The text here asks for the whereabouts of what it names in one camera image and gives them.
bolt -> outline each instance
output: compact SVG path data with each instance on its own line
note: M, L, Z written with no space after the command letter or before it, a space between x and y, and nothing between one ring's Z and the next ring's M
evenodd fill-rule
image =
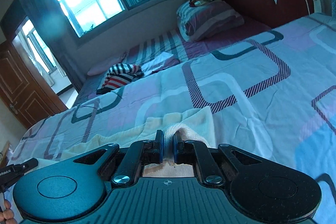
M222 178L219 177L219 176L215 176L215 175L208 176L208 177L206 177L205 180L206 180L206 182L208 182L210 184L218 184L218 183L222 182Z
M113 181L117 184L126 184L130 181L128 176L120 175L113 178Z

pink pillow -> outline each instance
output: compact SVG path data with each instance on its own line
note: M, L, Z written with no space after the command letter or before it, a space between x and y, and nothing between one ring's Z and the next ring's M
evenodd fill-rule
M121 63L125 57L126 57L126 52L124 52L121 56L118 56L118 57L109 57L108 59L101 61L100 63L94 65L88 71L87 75L88 76L99 75L107 71L113 65Z

door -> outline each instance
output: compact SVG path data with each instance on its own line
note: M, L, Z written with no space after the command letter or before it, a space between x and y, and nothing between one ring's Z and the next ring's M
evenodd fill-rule
M21 47L18 37L12 43L6 41L0 44L0 97L28 129L68 108L41 77Z

purple bed sheet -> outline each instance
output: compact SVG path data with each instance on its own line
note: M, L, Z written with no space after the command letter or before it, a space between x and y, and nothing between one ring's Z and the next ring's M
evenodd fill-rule
M131 48L127 52L123 63L143 65L159 56L162 52L174 54L181 62L185 62L192 58L231 45L237 41L270 30L270 27L249 17L244 17L244 20L245 24L240 27L218 33L211 38L199 42L186 42L182 38L178 28L168 31L156 38L147 40ZM96 90L104 75L105 73L89 76L84 83L83 88L80 90L73 106L77 106L97 97Z

towel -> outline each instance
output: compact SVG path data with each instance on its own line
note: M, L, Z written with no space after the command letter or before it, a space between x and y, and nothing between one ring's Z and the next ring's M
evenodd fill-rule
M144 177L193 177L194 172L191 165L176 165L173 158L173 136L179 131L183 140L197 140L204 142L208 147L216 148L215 131L211 108L190 109L183 113L169 113L162 118L147 118L143 125L116 133L109 137L95 135L89 142L74 145L62 153L61 160L91 151L109 143L118 143L121 148L129 147L138 140L154 140L156 130L164 132L164 163L160 165L148 165L144 169ZM39 164L32 171L57 163L52 160L37 159ZM15 219L18 223L22 217L13 201L13 188L6 192L6 198L12 204Z

